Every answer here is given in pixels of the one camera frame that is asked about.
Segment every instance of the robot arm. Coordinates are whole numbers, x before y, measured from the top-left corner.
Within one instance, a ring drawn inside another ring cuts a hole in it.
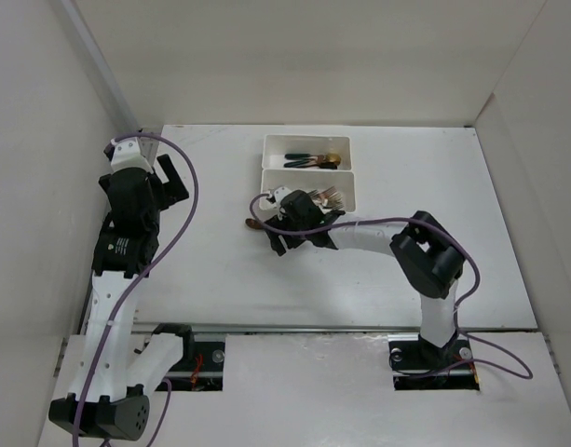
[[[341,211],[324,214],[303,191],[279,188],[269,200],[277,205],[279,215],[266,224],[279,230],[313,230],[350,220]],[[427,212],[418,211],[413,218],[446,232]],[[411,223],[404,227],[397,223],[342,226],[305,237],[266,232],[279,256],[286,252],[283,241],[293,249],[307,240],[332,250],[359,249],[393,256],[420,294],[421,340],[435,351],[444,351],[455,340],[455,293],[465,258],[442,237]]]
[[[131,282],[158,249],[159,216],[188,198],[169,156],[157,161],[166,183],[141,154],[137,139],[122,141],[106,154],[112,173],[99,179],[111,211],[102,225],[92,262],[92,296],[85,347],[74,381],[64,399],[53,400],[49,420],[72,432],[88,370],[105,326],[111,325],[101,359],[88,389],[80,434],[83,437],[137,440],[148,421],[149,396],[168,370],[188,354],[190,333],[156,331],[140,356],[129,365],[129,337],[138,294],[129,295],[113,321],[110,315]]]

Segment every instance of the white wall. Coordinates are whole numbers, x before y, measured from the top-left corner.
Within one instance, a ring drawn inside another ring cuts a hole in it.
[[[142,125],[463,125],[544,0],[77,3]]]
[[[571,0],[548,0],[476,129],[571,406]]]
[[[115,133],[47,0],[0,0],[0,335],[65,335]]]

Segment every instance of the white tabletop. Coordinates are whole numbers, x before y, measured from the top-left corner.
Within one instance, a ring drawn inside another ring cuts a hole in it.
[[[518,354],[534,379],[478,366],[480,392],[395,391],[383,335],[229,336],[224,390],[173,393],[154,445],[571,447],[571,414],[542,335],[483,337]],[[54,398],[67,393],[83,345],[84,337],[70,339]],[[518,368],[493,348],[474,343],[472,349],[478,359]],[[139,441],[113,445],[146,445],[165,398],[152,397]],[[45,422],[39,447],[70,443],[68,433]]]
[[[351,140],[361,217],[427,210],[479,264],[480,291],[460,311],[471,328],[535,328],[474,129],[347,126],[166,126],[200,180],[197,215],[182,241],[143,281],[140,322],[319,327],[417,327],[419,299],[397,262],[365,251],[305,244],[278,257],[244,225],[260,190],[266,134],[344,135]],[[168,153],[191,191],[185,163]],[[191,199],[161,214],[161,247]],[[468,267],[459,291],[473,281]]]

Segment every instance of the white plastic tray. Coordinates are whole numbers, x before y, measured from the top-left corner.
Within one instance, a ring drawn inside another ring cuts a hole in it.
[[[341,156],[337,170],[318,168],[283,168],[286,154],[310,154],[313,156],[335,153]],[[351,144],[348,137],[313,135],[266,135],[263,151],[263,177],[261,192],[266,193],[280,186],[292,190],[324,191],[334,186],[341,193],[343,210],[356,210],[355,176],[351,170]],[[261,210],[275,206],[267,200],[260,201]]]
[[[348,137],[320,137],[311,135],[266,135],[263,169],[283,169],[286,154],[338,154],[338,170],[351,170],[351,145]]]
[[[353,212],[356,210],[356,184],[355,175],[348,170],[313,170],[307,169],[265,169],[263,171],[262,192],[270,189],[287,186],[292,190],[324,191],[334,186],[341,193],[343,210]],[[260,201],[261,210],[272,210],[275,206],[267,200]]]

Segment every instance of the wire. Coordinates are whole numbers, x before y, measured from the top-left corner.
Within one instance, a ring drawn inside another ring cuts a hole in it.
[[[155,431],[153,432],[153,436],[151,437],[151,440],[148,441],[148,444],[146,444],[146,447],[151,447],[151,445],[153,445],[153,442],[155,442],[156,435],[158,435],[158,432],[161,429],[161,426],[163,425],[163,421],[165,420],[167,409],[170,407],[171,391],[173,389],[171,385],[171,380],[163,379],[163,383],[167,386],[167,397],[165,398],[165,406],[163,407],[161,416],[158,418],[158,422],[156,423],[156,428]]]
[[[128,133],[126,135],[122,135],[120,137],[117,137],[117,138],[115,138],[115,142],[117,144],[118,142],[121,142],[121,141],[126,140],[128,138],[149,138],[151,140],[157,140],[159,142],[165,143],[171,149],[176,151],[185,160],[185,163],[188,165],[188,168],[190,169],[190,174],[192,175],[192,182],[194,184],[194,197],[192,199],[192,208],[190,209],[190,213],[188,214],[187,218],[185,219],[185,222],[182,225],[182,227],[178,230],[177,234],[175,235],[175,237],[173,237],[173,239],[167,245],[167,247],[165,249],[163,249],[163,251],[161,253],[159,253],[159,255],[153,260],[153,262],[150,263],[148,266],[146,266],[146,268],[142,271],[142,273],[139,276],[137,276],[129,284],[129,286],[124,290],[124,292],[121,294],[121,296],[117,300],[116,305],[112,309],[111,314],[109,315],[109,321],[113,321],[116,318],[117,313],[119,312],[119,309],[126,302],[129,295],[131,294],[131,292],[136,288],[136,286],[138,284],[140,284],[140,282],[145,277],[148,276],[150,271],[153,270],[153,268],[155,268],[156,265],[158,263],[160,263],[161,260],[165,256],[167,256],[167,253],[169,253],[171,251],[171,249],[175,246],[175,244],[177,244],[178,240],[180,240],[180,238],[184,234],[185,230],[188,228],[188,226],[190,226],[190,223],[192,222],[192,219],[194,218],[194,214],[196,213],[196,209],[198,206],[198,196],[199,196],[198,189],[199,189],[199,186],[198,186],[198,177],[196,175],[196,170],[194,169],[194,165],[192,164],[192,161],[190,160],[190,158],[185,154],[185,152],[177,144],[175,144],[174,142],[171,142],[171,141],[167,140],[166,138],[163,138],[159,135],[155,135],[154,133],[139,133],[139,132]],[[105,152],[108,152],[109,150],[111,150],[113,148],[113,146],[114,145],[112,143],[108,144],[107,147],[105,148]],[[82,412],[84,411],[84,406],[85,406],[85,403],[87,401],[88,390],[90,389],[90,384],[92,384],[92,378],[94,377],[95,372],[97,370],[97,364],[99,363],[99,360],[101,359],[101,354],[102,354],[103,348],[105,346],[105,342],[107,341],[107,338],[109,337],[109,332],[111,331],[111,328],[112,328],[112,326],[107,324],[105,326],[105,329],[102,332],[101,341],[97,345],[97,350],[95,351],[95,354],[92,358],[92,362],[90,363],[90,367],[88,368],[87,378],[85,380],[84,386],[82,387],[82,392],[80,393],[80,398],[78,399],[78,404],[76,406],[76,413],[75,413],[75,418],[74,418],[74,426],[72,428],[72,445],[73,445],[73,447],[80,447],[79,434],[80,434],[80,420],[82,419]],[[167,405],[169,405],[169,396],[170,396],[170,393],[168,393]],[[156,436],[159,429],[160,429],[160,426],[157,428],[154,437]]]
[[[192,383],[192,389],[196,386],[196,382],[198,381],[198,374],[200,373],[200,369],[202,369],[202,354],[198,354],[196,357],[196,368],[192,372],[190,376],[190,382]]]
[[[441,368],[439,370],[436,370],[436,371],[428,371],[428,372],[424,372],[421,374],[413,374],[412,375],[413,378],[415,378],[415,379],[426,378],[426,377],[431,377],[433,375],[438,375],[440,373],[446,373],[447,371],[451,371],[453,368],[456,368],[457,366],[465,365],[468,363],[481,363],[484,365],[492,366],[494,368],[499,369],[500,371],[504,371],[505,373],[512,374],[516,377],[519,377],[519,378],[525,379],[525,380],[531,380],[534,378],[534,373],[531,371],[529,366],[527,366],[527,364],[523,360],[521,360],[519,357],[517,357],[515,354],[510,352],[506,347],[503,347],[501,345],[497,345],[496,343],[489,342],[487,340],[483,340],[482,338],[476,337],[475,335],[468,334],[467,332],[464,332],[459,328],[459,320],[458,320],[459,315],[458,315],[457,310],[458,310],[459,306],[461,305],[461,303],[463,303],[465,300],[467,300],[474,292],[476,292],[478,290],[478,288],[480,287],[480,283],[482,282],[482,275],[480,273],[480,269],[478,268],[478,265],[476,265],[475,261],[469,255],[469,253],[467,253],[467,251],[461,246],[461,244],[459,244],[448,233],[446,233],[445,231],[442,231],[440,228],[437,228],[434,225],[431,225],[430,223],[422,222],[422,221],[419,221],[417,219],[412,219],[409,217],[387,217],[387,218],[383,218],[383,219],[369,219],[369,220],[363,220],[363,221],[333,223],[331,225],[325,225],[325,226],[321,226],[320,228],[315,228],[313,230],[306,230],[306,231],[279,230],[278,228],[274,228],[274,227],[264,223],[260,219],[260,217],[258,217],[256,212],[254,211],[254,205],[256,204],[256,202],[258,200],[260,200],[261,198],[268,197],[268,196],[269,196],[269,194],[263,193],[263,194],[259,194],[255,198],[253,198],[252,202],[250,202],[250,214],[265,230],[270,231],[271,233],[275,233],[277,235],[300,237],[300,236],[316,235],[317,233],[322,233],[324,231],[329,231],[329,230],[333,230],[334,228],[341,228],[344,226],[392,224],[392,223],[414,224],[414,225],[419,225],[423,228],[426,228],[426,229],[428,229],[428,231],[431,231],[435,235],[442,237],[443,239],[448,241],[455,248],[455,250],[457,250],[459,253],[461,253],[461,255],[467,260],[467,262],[469,263],[469,265],[473,269],[473,276],[475,279],[473,281],[473,286],[471,287],[471,289],[469,289],[463,295],[461,295],[455,302],[454,322],[455,322],[455,327],[456,327],[457,332],[460,333],[461,335],[468,337],[469,339],[471,339],[473,341],[483,343],[484,345],[489,345],[495,349],[498,349],[499,351],[503,352],[504,354],[508,355],[509,357],[511,357],[512,359],[517,361],[517,363],[519,363],[525,369],[526,374],[522,374],[520,372],[510,370],[509,368],[506,368],[502,365],[494,363],[493,361],[484,360],[484,359],[466,359],[466,360],[458,361],[456,363],[452,363],[451,365],[448,365],[448,366]]]
[[[417,376],[421,376],[422,373],[405,372],[405,371],[400,371],[400,370],[396,369],[394,366],[392,354],[388,355],[388,366],[395,373],[403,374],[403,376],[402,376],[403,378],[410,379],[415,384],[415,386],[412,386],[412,389],[426,389],[427,387],[434,386],[434,384],[436,384],[436,383],[438,383],[439,387],[440,387],[441,385],[443,385],[447,382],[447,380],[449,379],[449,377],[451,375],[450,371],[447,373],[447,375],[435,375],[434,373],[436,370],[430,370],[428,372],[424,372],[424,373],[430,374],[430,377],[427,377],[427,378],[430,378],[430,380],[429,381],[424,380],[424,377],[417,377]]]

